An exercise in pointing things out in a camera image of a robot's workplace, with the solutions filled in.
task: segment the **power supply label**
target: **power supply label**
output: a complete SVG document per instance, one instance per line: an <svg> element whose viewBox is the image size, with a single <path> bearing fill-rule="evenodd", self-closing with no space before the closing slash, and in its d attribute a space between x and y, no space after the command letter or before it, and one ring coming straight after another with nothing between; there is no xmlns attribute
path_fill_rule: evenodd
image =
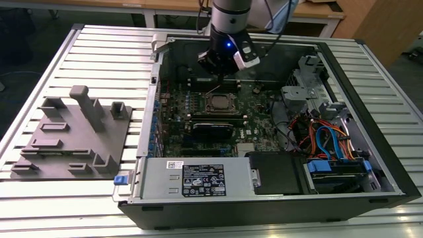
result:
<svg viewBox="0 0 423 238"><path fill-rule="evenodd" d="M183 166L183 196L226 196L223 165Z"/></svg>

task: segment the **white sticker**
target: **white sticker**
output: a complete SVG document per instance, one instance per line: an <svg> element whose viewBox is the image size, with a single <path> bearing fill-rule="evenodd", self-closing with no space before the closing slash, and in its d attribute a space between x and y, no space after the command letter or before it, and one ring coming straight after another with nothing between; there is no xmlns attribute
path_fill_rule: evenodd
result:
<svg viewBox="0 0 423 238"><path fill-rule="evenodd" d="M168 161L166 168L167 169L182 169L184 165L183 161Z"/></svg>
<svg viewBox="0 0 423 238"><path fill-rule="evenodd" d="M142 4L130 4L130 3L124 3L123 6L134 6L134 7L142 7Z"/></svg>
<svg viewBox="0 0 423 238"><path fill-rule="evenodd" d="M343 18L345 16L329 15L329 18Z"/></svg>

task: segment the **table leg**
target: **table leg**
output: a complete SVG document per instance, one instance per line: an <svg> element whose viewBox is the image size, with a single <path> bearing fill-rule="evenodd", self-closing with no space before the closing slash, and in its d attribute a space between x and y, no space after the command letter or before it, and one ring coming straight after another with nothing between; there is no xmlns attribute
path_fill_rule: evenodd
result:
<svg viewBox="0 0 423 238"><path fill-rule="evenodd" d="M144 9L144 18L146 18L146 27L147 28L156 28L156 23L155 23L155 10L154 9Z"/></svg>
<svg viewBox="0 0 423 238"><path fill-rule="evenodd" d="M59 10L50 9L48 13L51 14L54 20L59 19Z"/></svg>
<svg viewBox="0 0 423 238"><path fill-rule="evenodd" d="M333 37L333 33L335 32L337 26L339 24L339 19L330 19L329 23L325 25L325 28L321 32L321 36L323 38L331 38Z"/></svg>

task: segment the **cpu socket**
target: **cpu socket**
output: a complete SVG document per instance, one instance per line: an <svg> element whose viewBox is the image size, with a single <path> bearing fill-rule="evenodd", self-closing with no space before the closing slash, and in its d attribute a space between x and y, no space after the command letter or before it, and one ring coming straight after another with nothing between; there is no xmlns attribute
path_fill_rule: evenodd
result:
<svg viewBox="0 0 423 238"><path fill-rule="evenodd" d="M206 112L208 114L227 114L232 115L238 113L235 108L235 96L234 94L214 94L206 95Z"/></svg>

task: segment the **blue cable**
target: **blue cable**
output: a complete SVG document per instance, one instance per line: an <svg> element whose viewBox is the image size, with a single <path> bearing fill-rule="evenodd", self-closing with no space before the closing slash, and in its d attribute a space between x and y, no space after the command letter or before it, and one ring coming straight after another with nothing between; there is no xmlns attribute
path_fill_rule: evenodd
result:
<svg viewBox="0 0 423 238"><path fill-rule="evenodd" d="M330 152L323 148L322 144L321 144L321 132L322 132L322 129L323 128L327 128L333 134L333 140L334 140L334 146L335 146L335 153L337 153L337 156L338 156L338 159L342 159L345 158L345 155L343 155L343 151L341 150L339 148L339 143L338 143L338 138L337 138L337 133L334 131L334 129L331 129L329 126L322 126L319 127L318 131L317 131L317 142L318 142L318 146L319 146L319 149L325 152L325 154L327 155L329 157L329 160L331 159L331 154Z"/></svg>

